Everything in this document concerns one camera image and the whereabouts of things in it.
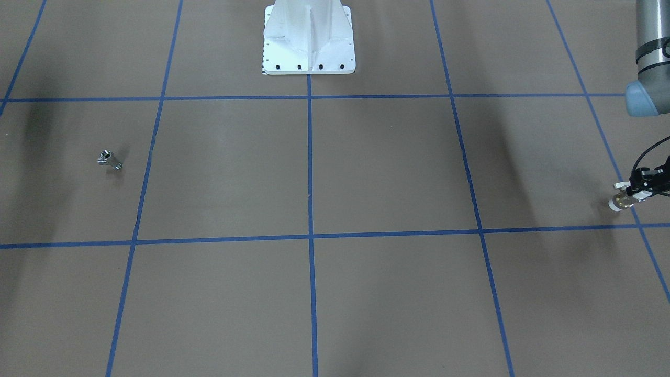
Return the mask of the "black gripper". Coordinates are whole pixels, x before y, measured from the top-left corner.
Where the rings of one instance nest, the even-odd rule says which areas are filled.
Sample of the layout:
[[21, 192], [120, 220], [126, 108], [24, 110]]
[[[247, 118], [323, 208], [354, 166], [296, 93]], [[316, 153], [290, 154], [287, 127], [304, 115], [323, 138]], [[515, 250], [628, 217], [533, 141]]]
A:
[[645, 201], [650, 196], [662, 195], [668, 196], [669, 190], [669, 157], [658, 165], [655, 169], [639, 167], [644, 155], [639, 155], [630, 172], [630, 182], [616, 182], [613, 188], [625, 190], [630, 187], [630, 193], [627, 196], [629, 203], [639, 203]]

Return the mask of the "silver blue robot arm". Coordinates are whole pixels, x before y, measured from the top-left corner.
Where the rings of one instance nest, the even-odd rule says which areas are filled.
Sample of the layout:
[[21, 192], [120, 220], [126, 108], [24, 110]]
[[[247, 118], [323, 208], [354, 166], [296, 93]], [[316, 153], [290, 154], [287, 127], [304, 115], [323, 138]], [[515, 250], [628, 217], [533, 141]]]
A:
[[[637, 1], [636, 34], [638, 48], [635, 64], [638, 79], [627, 84], [624, 93], [627, 112], [631, 117], [653, 117], [669, 112], [669, 2]], [[668, 196], [668, 162], [647, 169], [640, 162], [647, 153], [668, 138], [661, 139], [644, 150], [636, 159], [630, 178], [618, 182], [618, 194], [610, 200], [613, 210], [631, 208], [652, 196]]]

